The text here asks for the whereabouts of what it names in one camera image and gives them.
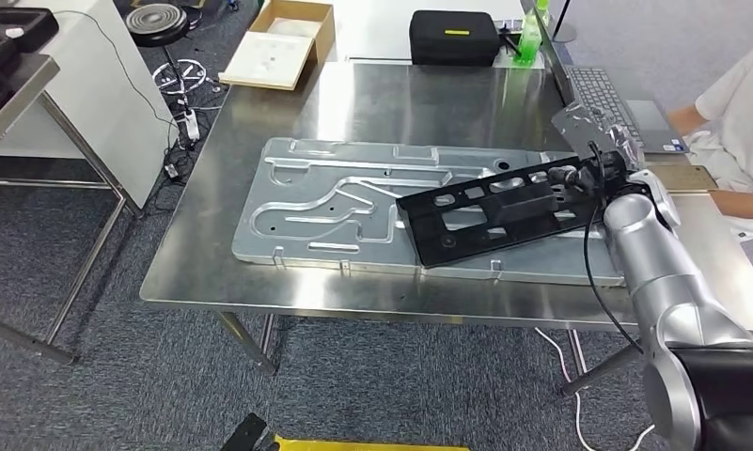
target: keyboard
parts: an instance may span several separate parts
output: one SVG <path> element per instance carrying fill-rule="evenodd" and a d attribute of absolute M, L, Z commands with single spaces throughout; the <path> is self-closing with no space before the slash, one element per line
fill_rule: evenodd
<path fill-rule="evenodd" d="M 628 112 L 625 111 L 625 106 L 605 70 L 569 66 L 567 72 L 570 74 L 573 88 L 584 106 L 603 110 L 607 117 L 613 117 L 614 123 L 624 125 L 628 129 L 639 148 L 645 147 L 645 143 L 639 136 L 639 130 L 634 125 Z"/>

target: white cable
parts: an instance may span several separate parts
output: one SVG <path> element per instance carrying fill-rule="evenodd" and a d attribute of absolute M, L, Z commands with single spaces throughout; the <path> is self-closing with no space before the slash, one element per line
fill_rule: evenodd
<path fill-rule="evenodd" d="M 564 352 L 561 351 L 559 345 L 555 341 L 553 341 L 553 338 L 541 331 L 539 327 L 535 327 L 534 331 L 536 331 L 537 334 L 539 334 L 548 343 L 553 345 L 554 348 L 556 348 L 556 352 L 558 353 L 558 362 L 561 365 L 561 373 L 564 375 L 564 380 L 571 382 L 570 375 L 567 374 L 567 367 L 564 365 Z M 639 434 L 639 438 L 636 439 L 634 446 L 631 447 L 628 451 L 636 451 L 637 449 L 639 449 L 639 446 L 642 444 L 642 439 L 644 439 L 645 436 L 647 436 L 654 428 L 655 425 L 651 425 L 649 428 L 643 430 L 642 433 Z M 581 395 L 578 394 L 578 392 L 575 392 L 575 432 L 578 434 L 578 440 L 581 442 L 581 445 L 584 446 L 584 449 L 586 449 L 587 451 L 596 451 L 594 448 L 587 444 L 587 441 L 584 440 L 583 434 L 581 434 Z"/>

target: person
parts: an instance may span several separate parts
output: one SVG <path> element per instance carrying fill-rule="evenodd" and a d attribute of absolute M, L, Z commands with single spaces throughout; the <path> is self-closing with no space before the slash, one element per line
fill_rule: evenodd
<path fill-rule="evenodd" d="M 742 241 L 753 239 L 753 49 L 694 104 L 669 113 L 692 164 L 706 167 L 714 203 Z M 697 131 L 707 122 L 716 132 Z"/>

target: laptop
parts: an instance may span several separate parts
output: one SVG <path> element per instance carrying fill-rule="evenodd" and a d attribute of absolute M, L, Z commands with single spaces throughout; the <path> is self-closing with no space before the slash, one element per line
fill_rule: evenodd
<path fill-rule="evenodd" d="M 538 23 L 540 13 L 534 8 Z M 650 92 L 642 89 L 632 73 L 582 66 L 565 66 L 558 57 L 548 30 L 540 27 L 541 50 L 548 61 L 564 105 L 579 101 L 596 107 L 624 125 L 636 144 L 651 154 L 688 153 L 681 136 Z"/>

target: laptop screen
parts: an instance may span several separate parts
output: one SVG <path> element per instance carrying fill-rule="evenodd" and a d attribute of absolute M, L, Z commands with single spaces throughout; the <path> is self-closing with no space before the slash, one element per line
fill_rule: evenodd
<path fill-rule="evenodd" d="M 564 69 L 564 65 L 561 64 L 561 59 L 559 59 L 558 54 L 556 53 L 556 48 L 553 46 L 553 41 L 548 34 L 547 27 L 544 26 L 539 10 L 534 8 L 534 14 L 537 16 L 537 23 L 540 25 L 540 33 L 542 34 L 542 54 L 544 54 L 545 59 L 548 62 L 548 67 L 550 67 L 551 72 L 553 73 L 554 82 L 556 82 L 556 88 L 558 88 L 561 101 L 564 103 L 564 106 L 567 106 L 575 101 L 573 84 L 570 83 L 567 71 Z"/>

